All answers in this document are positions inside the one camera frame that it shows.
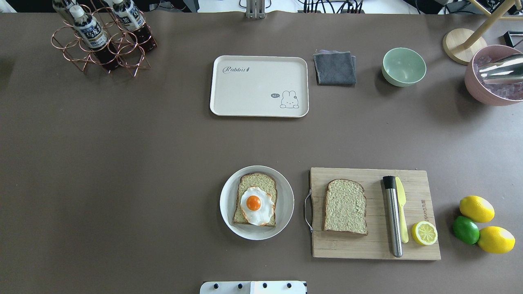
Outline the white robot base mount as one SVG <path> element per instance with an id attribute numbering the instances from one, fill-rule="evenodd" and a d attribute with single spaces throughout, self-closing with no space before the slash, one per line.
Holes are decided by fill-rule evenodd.
<path id="1" fill-rule="evenodd" d="M 200 294 L 307 294 L 306 281 L 207 281 Z"/>

